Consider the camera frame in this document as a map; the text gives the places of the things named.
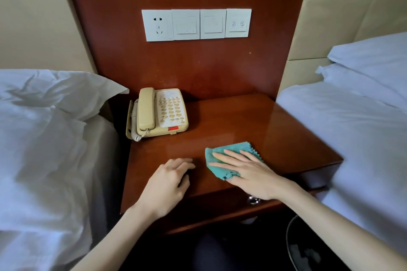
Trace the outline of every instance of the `beige telephone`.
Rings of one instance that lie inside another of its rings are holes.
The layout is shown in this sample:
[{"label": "beige telephone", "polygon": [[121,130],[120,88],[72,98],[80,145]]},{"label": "beige telephone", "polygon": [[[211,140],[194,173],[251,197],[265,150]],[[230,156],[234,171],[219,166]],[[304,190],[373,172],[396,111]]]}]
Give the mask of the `beige telephone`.
[{"label": "beige telephone", "polygon": [[143,137],[176,134],[186,129],[188,117],[179,89],[143,88],[138,100],[130,101],[127,138],[138,142]]}]

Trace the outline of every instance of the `teal cloth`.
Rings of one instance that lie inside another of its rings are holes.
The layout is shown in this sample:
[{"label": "teal cloth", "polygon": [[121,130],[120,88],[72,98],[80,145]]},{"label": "teal cloth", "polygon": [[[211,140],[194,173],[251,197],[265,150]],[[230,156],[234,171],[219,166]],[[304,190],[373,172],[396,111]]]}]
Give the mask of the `teal cloth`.
[{"label": "teal cloth", "polygon": [[210,166],[208,163],[210,162],[218,162],[222,163],[222,161],[216,159],[213,155],[212,152],[217,152],[221,154],[224,153],[224,149],[232,150],[236,153],[240,153],[240,150],[243,151],[248,151],[251,154],[255,155],[260,161],[263,161],[260,157],[260,155],[252,148],[250,143],[248,142],[240,142],[238,144],[233,144],[233,145],[228,145],[228,146],[223,146],[223,147],[217,147],[217,148],[206,148],[205,149],[205,159],[206,159],[206,166],[213,172],[213,174],[222,179],[222,180],[227,180],[232,178],[233,176],[239,176],[240,174],[237,171],[231,171],[230,169],[225,169],[225,168],[220,168],[220,167],[215,167],[215,166]]}]

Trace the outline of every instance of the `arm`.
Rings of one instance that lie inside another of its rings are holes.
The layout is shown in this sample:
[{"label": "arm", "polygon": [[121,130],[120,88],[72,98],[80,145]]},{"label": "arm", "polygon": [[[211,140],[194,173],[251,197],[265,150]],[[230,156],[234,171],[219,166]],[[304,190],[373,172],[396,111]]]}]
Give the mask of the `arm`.
[{"label": "arm", "polygon": [[275,174],[246,151],[213,153],[224,163],[211,166],[240,173],[228,182],[261,199],[278,199],[290,207],[353,271],[407,270],[407,261],[363,228],[323,205],[295,182]]},{"label": "arm", "polygon": [[192,159],[169,160],[155,171],[140,199],[130,207],[107,236],[72,271],[116,271],[142,233],[168,214],[184,197],[195,168]]}]

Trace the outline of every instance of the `beige headboard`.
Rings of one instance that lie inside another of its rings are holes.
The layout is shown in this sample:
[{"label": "beige headboard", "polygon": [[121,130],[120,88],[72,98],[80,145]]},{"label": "beige headboard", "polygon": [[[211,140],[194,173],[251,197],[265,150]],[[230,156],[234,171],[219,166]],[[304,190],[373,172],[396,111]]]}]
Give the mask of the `beige headboard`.
[{"label": "beige headboard", "polygon": [[322,80],[334,45],[407,31],[407,0],[303,0],[280,91]]},{"label": "beige headboard", "polygon": [[70,0],[0,5],[0,68],[96,72]]}]

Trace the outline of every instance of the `hand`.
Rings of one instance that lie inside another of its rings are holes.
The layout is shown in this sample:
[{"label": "hand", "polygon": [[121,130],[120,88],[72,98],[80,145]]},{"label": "hand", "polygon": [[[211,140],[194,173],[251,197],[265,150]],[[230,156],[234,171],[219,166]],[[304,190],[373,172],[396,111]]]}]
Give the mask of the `hand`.
[{"label": "hand", "polygon": [[238,154],[225,149],[227,155],[214,152],[212,155],[223,163],[209,163],[210,166],[237,171],[240,177],[233,176],[227,182],[240,187],[246,193],[265,200],[281,199],[284,189],[292,181],[277,175],[253,154],[241,150]]},{"label": "hand", "polygon": [[135,205],[151,213],[154,220],[167,215],[181,201],[189,187],[189,176],[184,174],[188,169],[195,168],[191,162],[192,159],[176,159],[161,164]]}]

